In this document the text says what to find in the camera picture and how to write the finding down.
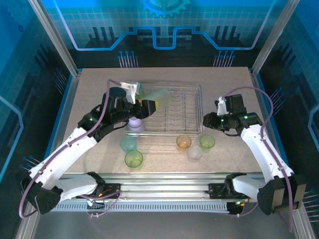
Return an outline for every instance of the beige table surface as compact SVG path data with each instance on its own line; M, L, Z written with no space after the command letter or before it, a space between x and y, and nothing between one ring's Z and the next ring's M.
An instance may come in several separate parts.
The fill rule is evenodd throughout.
M64 139L71 134L78 121L101 102L108 79L118 82L160 80L199 83L204 115L216 111L214 100L219 96L236 87L252 86L247 67L83 69ZM236 93L242 93L247 112L256 112L262 117L253 90ZM175 138L138 137L138 150L143 154L144 161L139 170L132 170L124 162L125 154L120 148L120 140L125 133L120 129L83 154L67 173L261 172L252 152L240 137L228 137L209 128L205 132L213 135L216 143L198 162L190 162L186 152L177 150Z

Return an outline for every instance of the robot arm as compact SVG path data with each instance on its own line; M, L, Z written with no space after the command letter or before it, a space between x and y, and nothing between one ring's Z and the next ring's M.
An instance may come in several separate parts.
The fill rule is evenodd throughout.
M96 197L103 192L105 182L94 172L74 179L59 179L82 154L117 129L114 128L114 125L128 122L132 117L144 119L155 112L156 104L154 101L135 102L135 94L139 88L139 83L121 83L121 86L124 89L119 87L110 88L108 100L106 101L106 94L104 94L102 103L85 114L71 135L43 162L31 168L28 172L20 170L17 173L16 178L22 192L25 191L30 181L34 180L37 174L40 174L36 177L26 198L41 214L51 211L60 201L84 194ZM107 102L106 112L99 125L90 134L71 145L71 141L94 127L101 116L105 102ZM43 165L63 147L65 149L41 171Z
M262 122L256 113L247 113L241 95L220 97L215 101L218 112L204 116L203 125L222 132L235 129L235 136L241 137L256 158L265 182L256 181L246 174L229 175L225 180L231 193L242 193L258 201L261 210L270 215L275 212L287 211L288 189L283 171L288 175L292 186L294 209L301 206L306 183L302 175L295 175L293 170L282 160L266 132L261 138Z

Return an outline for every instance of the gray floor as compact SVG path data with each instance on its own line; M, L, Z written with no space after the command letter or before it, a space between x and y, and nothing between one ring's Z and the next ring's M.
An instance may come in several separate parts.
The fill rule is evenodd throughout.
M276 215L259 209L242 218L213 213L86 213L42 215L34 239L293 239Z

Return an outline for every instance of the dish rack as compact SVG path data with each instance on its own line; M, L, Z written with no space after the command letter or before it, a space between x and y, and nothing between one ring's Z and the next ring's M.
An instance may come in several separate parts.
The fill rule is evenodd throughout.
M131 136L177 136L186 134L197 137L203 130L203 108L201 86L188 82L141 82L145 95L166 88L171 103L168 108L156 112L144 119L146 131L124 131Z

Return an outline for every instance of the glass panel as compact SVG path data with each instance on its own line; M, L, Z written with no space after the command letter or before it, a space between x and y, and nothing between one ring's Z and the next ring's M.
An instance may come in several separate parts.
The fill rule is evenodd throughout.
M275 103L274 120L290 166L304 174L304 202L318 232L319 193L319 3L300 1L260 71Z
M76 65L251 67L285 0L44 0Z
M0 0L0 36L0 235L14 238L14 174L44 158L69 72L27 0Z

